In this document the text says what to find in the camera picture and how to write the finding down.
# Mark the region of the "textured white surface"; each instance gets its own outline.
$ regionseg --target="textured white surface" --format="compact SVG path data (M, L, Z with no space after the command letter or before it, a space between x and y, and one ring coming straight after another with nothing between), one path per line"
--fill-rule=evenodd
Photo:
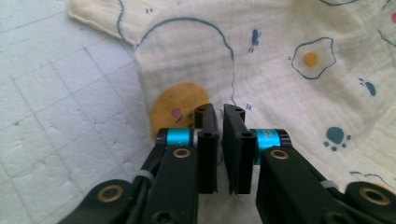
M56 223L151 149L132 47L66 0L0 1L0 223Z

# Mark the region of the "blue paw print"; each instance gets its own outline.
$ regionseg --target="blue paw print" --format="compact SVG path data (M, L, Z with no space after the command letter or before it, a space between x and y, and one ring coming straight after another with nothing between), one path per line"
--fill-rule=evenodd
M345 136L344 131L338 127L329 128L326 132L326 137L330 141L326 141L323 144L325 147L331 147L331 143L333 143L333 146L331 147L332 151L336 151L337 146L340 145L343 148L347 147L347 144L344 142L344 140L349 141L351 139L351 136L349 134Z
M372 96L375 96L375 95L376 95L376 90L375 90L375 86L373 85L373 83L371 83L371 82L366 82L366 81L364 81L363 78L359 78L359 81L361 82L361 85L362 85L363 87L366 87L367 90L369 90L369 92L370 92L370 94L371 94Z
M262 32L259 32L258 30L253 30L253 33L251 35L251 47L248 49L249 53L253 53L254 47L258 46L260 41L259 37L262 35Z

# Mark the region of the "cloth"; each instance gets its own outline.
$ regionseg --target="cloth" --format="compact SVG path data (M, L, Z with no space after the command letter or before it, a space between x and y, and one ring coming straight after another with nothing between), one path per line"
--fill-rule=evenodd
M70 15L79 2L71 1ZM188 127L192 110L209 102L221 124L223 104L234 104L246 109L249 128L285 129L340 190L362 180L396 191L395 1L190 0L139 20L146 11L122 11L121 1L83 2L114 5L111 17L79 15L113 35L115 15L131 18L120 30L135 45L153 133ZM221 194L202 197L201 220L257 223L254 198L237 198L239 207ZM206 204L218 205L216 214Z

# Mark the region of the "yellow circle print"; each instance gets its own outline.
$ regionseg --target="yellow circle print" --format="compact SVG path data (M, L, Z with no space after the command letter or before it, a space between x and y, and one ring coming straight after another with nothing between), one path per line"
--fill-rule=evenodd
M161 128L193 128L194 109L209 103L206 91L193 83L179 83L158 97L149 118L152 136Z

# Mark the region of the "blue cylindrical joint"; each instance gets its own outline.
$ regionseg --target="blue cylindrical joint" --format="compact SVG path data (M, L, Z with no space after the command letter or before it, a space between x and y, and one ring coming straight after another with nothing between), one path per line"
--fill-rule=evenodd
M166 137L168 146L189 146L191 141L191 129L169 129Z
M262 164L262 153L268 147L280 147L280 136L275 129L254 129L257 135L258 153L255 164Z

